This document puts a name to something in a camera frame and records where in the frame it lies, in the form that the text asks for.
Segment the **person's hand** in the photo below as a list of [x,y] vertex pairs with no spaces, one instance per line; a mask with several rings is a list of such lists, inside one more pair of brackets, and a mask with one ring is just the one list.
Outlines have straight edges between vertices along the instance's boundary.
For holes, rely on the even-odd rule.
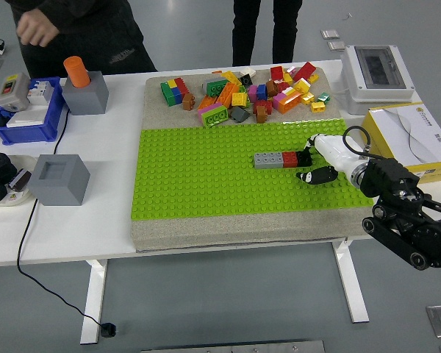
[[16,33],[23,45],[46,47],[60,31],[39,9],[33,9],[23,13]]

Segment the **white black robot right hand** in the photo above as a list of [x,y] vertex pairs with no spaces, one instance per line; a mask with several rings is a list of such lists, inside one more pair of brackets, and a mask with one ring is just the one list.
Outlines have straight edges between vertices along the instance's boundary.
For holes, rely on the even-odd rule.
[[349,149],[359,148],[353,138],[348,136],[343,140],[341,135],[316,134],[307,140],[302,154],[309,157],[309,150],[312,147],[315,147],[315,150],[324,157],[329,166],[307,173],[297,173],[296,176],[300,180],[311,185],[319,185],[334,181],[338,173],[343,172],[353,186],[360,187],[369,159]]

